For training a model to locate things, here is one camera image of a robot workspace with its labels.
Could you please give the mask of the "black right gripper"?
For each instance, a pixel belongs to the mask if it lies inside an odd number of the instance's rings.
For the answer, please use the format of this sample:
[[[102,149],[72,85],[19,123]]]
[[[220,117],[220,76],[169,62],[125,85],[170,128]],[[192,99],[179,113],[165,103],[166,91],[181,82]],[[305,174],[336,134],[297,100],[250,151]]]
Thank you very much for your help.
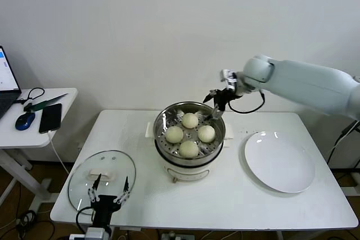
[[[210,90],[203,100],[203,103],[209,102],[211,99],[214,100],[214,108],[211,113],[204,120],[218,120],[226,109],[226,104],[236,99],[236,93],[230,89],[216,89]]]

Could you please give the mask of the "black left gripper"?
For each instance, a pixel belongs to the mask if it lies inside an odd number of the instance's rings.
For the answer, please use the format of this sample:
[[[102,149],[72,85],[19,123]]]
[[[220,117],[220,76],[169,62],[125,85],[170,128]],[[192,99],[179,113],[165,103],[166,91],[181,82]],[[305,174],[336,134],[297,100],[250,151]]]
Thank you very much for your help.
[[[125,202],[130,195],[128,177],[125,179],[123,193],[119,196],[96,195],[101,174],[98,175],[91,188],[88,189],[89,199],[95,211],[93,225],[109,225],[112,214],[121,208],[121,203]]]

